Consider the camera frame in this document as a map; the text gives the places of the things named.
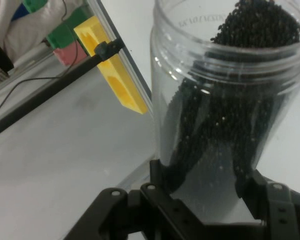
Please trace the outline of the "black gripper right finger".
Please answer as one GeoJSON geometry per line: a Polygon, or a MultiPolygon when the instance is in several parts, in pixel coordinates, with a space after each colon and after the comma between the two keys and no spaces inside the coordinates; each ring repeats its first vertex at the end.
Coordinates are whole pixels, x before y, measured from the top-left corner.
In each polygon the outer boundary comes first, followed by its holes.
{"type": "Polygon", "coordinates": [[[261,221],[237,225],[238,239],[300,240],[300,193],[268,180],[257,170],[238,176],[235,189],[253,218],[261,221]]]}

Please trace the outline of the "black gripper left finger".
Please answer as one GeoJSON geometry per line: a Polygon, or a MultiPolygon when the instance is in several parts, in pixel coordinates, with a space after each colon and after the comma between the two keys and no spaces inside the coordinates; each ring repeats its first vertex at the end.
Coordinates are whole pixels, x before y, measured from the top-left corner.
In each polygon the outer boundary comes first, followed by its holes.
{"type": "Polygon", "coordinates": [[[125,240],[141,232],[147,240],[204,240],[206,230],[180,201],[150,182],[138,190],[102,190],[72,229],[68,240],[125,240]]]}

